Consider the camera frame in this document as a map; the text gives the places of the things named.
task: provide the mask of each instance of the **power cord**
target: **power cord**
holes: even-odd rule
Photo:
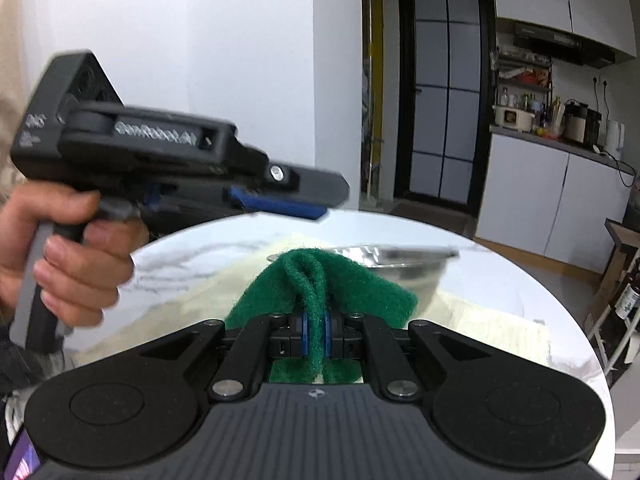
[[[604,95],[604,105],[607,107],[607,118],[605,119],[605,123],[604,123],[605,129],[606,129],[607,123],[609,123],[609,104],[607,103],[607,80],[606,79],[602,82],[602,86],[604,87],[604,90],[602,91],[602,94]]]
[[[616,169],[618,170],[618,174],[620,176],[620,180],[622,181],[622,184],[625,187],[632,187],[634,182],[636,181],[636,177],[638,177],[638,172],[636,171],[636,168],[634,168],[631,164],[627,164],[626,162],[624,162],[622,160],[616,159],[613,155],[611,155],[606,150],[599,150],[599,153],[603,153],[604,155],[607,155],[609,158],[613,159],[613,161],[616,163]],[[620,164],[622,164],[623,166],[628,167],[633,173],[634,179],[631,181],[631,184],[629,184],[629,185],[627,185],[626,182],[624,181],[624,179],[622,178],[622,170],[620,170]]]
[[[598,101],[598,89],[596,88],[596,85],[598,84],[598,78],[597,77],[593,77],[593,93],[596,96],[596,111],[599,112],[600,111],[600,101]]]

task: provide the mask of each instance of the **round pad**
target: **round pad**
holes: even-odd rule
[[[94,426],[119,424],[135,417],[145,405],[145,396],[128,384],[92,384],[76,393],[69,409],[77,418]]]
[[[126,368],[108,361],[33,393],[24,423],[44,455],[79,468],[122,468],[162,455],[193,427],[195,394],[181,378],[168,378],[163,362]]]
[[[469,456],[541,470],[588,460],[605,423],[597,394],[533,363],[460,363],[433,400],[433,420]]]

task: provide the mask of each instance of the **logo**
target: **logo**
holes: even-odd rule
[[[309,390],[307,395],[314,399],[319,399],[320,397],[324,397],[325,393],[324,390],[321,390],[320,388],[314,388],[313,390]]]
[[[29,132],[24,131],[20,134],[20,139],[18,139],[18,144],[20,144],[21,148],[32,148],[34,144],[40,142],[40,137],[31,135]]]
[[[46,120],[47,118],[44,114],[29,114],[27,115],[27,119],[24,121],[24,125],[27,128],[42,128],[44,126],[44,121]]]
[[[118,121],[114,129],[121,135],[146,137],[147,139],[164,140],[191,146],[197,146],[198,144],[198,138],[191,132],[179,134],[176,130],[163,130],[157,126],[147,126],[146,124],[140,124],[140,126],[137,124],[125,124],[122,121]]]

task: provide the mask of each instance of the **coffee maker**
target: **coffee maker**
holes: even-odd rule
[[[585,103],[567,103],[564,109],[564,132],[562,137],[574,144],[591,149],[598,143],[602,114]]]

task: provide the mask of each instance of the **green scouring pad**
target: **green scouring pad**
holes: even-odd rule
[[[295,249],[264,269],[225,323],[228,328],[240,328],[262,314],[290,314],[298,301],[308,317],[308,355],[274,362],[270,382],[313,383],[322,374],[328,384],[353,383],[360,377],[357,361],[324,356],[324,313],[329,296],[341,312],[378,316],[391,328],[403,328],[417,304],[411,292],[340,254]]]

